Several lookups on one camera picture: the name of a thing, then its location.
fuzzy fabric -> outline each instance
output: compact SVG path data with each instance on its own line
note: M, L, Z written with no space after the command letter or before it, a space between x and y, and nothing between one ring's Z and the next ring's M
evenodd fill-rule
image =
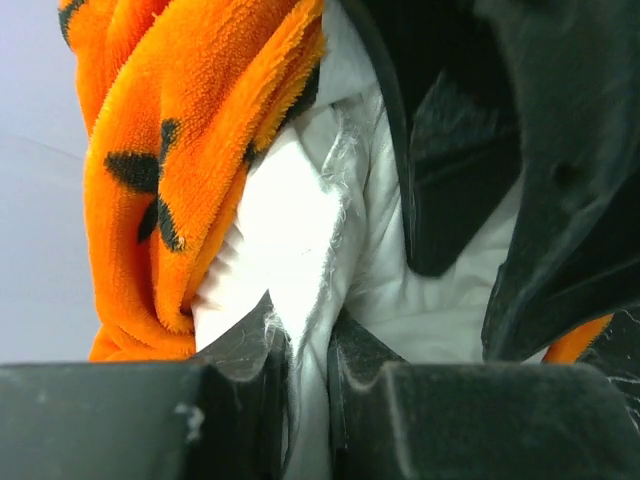
M191 302L250 163L313 103L322 0L62 0L90 145L91 360L195 353Z
M576 363L605 331L612 319L613 315L606 315L574 329L549 347L544 356L545 363Z

white wall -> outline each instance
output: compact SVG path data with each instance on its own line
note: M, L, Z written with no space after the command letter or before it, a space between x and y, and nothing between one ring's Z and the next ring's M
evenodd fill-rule
M0 17L0 363L84 360L98 321L82 217L86 132L57 0Z

orange fleece blanket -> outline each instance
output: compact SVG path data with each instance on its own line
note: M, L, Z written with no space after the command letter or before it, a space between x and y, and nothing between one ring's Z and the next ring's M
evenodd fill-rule
M90 135L92 361L184 359L248 166L302 110L322 0L62 0Z
M549 347L545 363L575 363L593 345L611 323L613 315L607 315L586 323Z

black plastic part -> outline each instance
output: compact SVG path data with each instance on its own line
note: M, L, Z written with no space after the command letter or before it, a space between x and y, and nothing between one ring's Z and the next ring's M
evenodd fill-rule
M640 7L476 0L474 8L506 59L525 164L485 319L485 358L524 360L640 300L640 245L629 238L640 225Z
M593 368L397 360L339 320L329 369L336 480L638 478L640 436Z
M452 0L342 0L384 95L409 266L440 276L517 179L509 78L487 25Z
M262 318L184 363L0 367L0 477L279 478L284 338Z

black star pattern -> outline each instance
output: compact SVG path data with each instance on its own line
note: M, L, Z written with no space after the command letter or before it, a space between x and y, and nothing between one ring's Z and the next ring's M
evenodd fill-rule
M73 14L76 13L85 3L87 3L87 0L71 0L69 5L58 10L60 30L62 30L62 36L68 46L71 46L69 43L69 24L71 23L71 17L73 17Z
M165 246L172 252L179 252L184 249L184 239L176 232L171 210L158 193L158 183L162 178L167 154L178 137L177 120L164 120L161 132L162 146L158 156L152 153L111 152L105 159L105 166L118 181L131 190L154 195L140 221L138 242L148 240L158 226Z

